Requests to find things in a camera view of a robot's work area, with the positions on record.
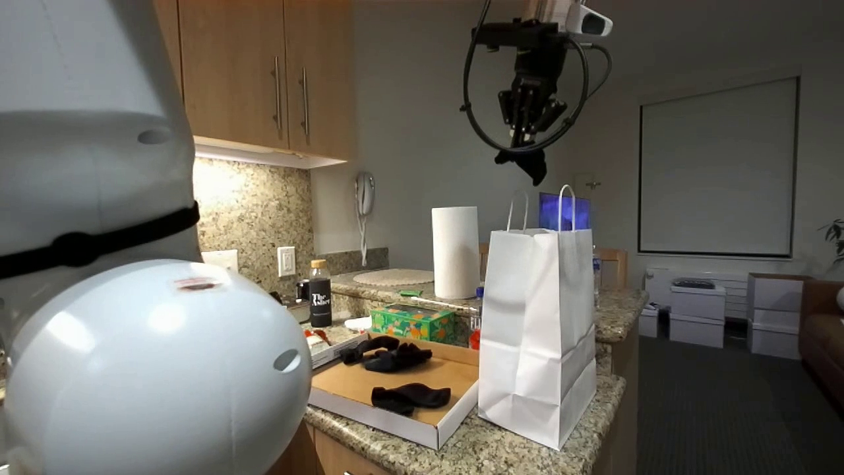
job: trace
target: whiteboard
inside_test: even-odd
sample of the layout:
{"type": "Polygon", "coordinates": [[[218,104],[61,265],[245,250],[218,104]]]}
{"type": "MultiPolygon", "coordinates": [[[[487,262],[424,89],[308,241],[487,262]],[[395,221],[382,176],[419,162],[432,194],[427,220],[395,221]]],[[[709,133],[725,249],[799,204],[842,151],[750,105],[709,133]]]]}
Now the whiteboard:
{"type": "Polygon", "coordinates": [[[799,79],[642,105],[638,250],[792,257],[799,79]]]}

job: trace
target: cabinet handle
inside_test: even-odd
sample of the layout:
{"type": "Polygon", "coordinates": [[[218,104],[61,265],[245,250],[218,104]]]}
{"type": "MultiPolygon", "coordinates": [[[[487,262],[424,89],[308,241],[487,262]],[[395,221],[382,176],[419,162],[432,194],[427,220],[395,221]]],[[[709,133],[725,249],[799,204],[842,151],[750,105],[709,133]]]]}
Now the cabinet handle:
{"type": "Polygon", "coordinates": [[[279,55],[271,55],[271,101],[275,114],[271,122],[278,124],[278,138],[284,140],[284,110],[282,110],[282,72],[279,72],[279,55]]]}
{"type": "Polygon", "coordinates": [[[305,136],[305,143],[312,143],[312,88],[308,88],[305,68],[298,68],[298,89],[303,104],[302,129],[305,136]]]}

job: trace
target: kitchen counter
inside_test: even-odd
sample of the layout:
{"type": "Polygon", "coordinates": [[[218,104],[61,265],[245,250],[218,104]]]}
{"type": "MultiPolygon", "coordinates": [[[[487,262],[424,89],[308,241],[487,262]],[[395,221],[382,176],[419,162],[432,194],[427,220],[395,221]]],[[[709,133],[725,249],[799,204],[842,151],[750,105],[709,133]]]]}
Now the kitchen counter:
{"type": "MultiPolygon", "coordinates": [[[[432,295],[432,285],[418,291],[419,295],[404,298],[398,291],[360,285],[353,275],[332,277],[332,300],[340,314],[366,314],[386,304],[451,308],[456,314],[478,312],[476,298],[441,300],[432,295]]],[[[638,308],[642,298],[636,295],[602,295],[596,300],[596,398],[563,451],[502,431],[486,422],[478,410],[439,451],[317,406],[305,410],[305,422],[387,473],[618,473],[619,468],[636,473],[638,308]]]]}

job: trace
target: backsplash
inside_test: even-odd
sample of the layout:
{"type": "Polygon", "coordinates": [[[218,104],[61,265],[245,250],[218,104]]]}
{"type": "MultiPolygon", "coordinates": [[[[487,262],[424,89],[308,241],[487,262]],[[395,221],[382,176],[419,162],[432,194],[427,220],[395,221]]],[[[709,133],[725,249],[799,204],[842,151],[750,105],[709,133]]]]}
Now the backsplash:
{"type": "MultiPolygon", "coordinates": [[[[200,204],[203,250],[237,250],[237,271],[279,295],[295,295],[315,257],[312,175],[303,169],[197,159],[192,191],[200,204]],[[275,249],[295,246],[298,277],[278,277],[275,249]]],[[[361,254],[329,254],[332,275],[360,271],[361,254]]],[[[387,249],[370,249],[366,270],[387,268],[387,249]]]]}

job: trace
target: floor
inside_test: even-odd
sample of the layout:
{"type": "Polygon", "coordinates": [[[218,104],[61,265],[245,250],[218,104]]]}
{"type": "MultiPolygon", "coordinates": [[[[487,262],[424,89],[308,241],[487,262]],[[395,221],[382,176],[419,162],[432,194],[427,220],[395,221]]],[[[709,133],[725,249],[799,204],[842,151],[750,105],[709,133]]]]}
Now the floor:
{"type": "Polygon", "coordinates": [[[844,473],[844,414],[803,363],[642,339],[642,475],[844,473]]]}

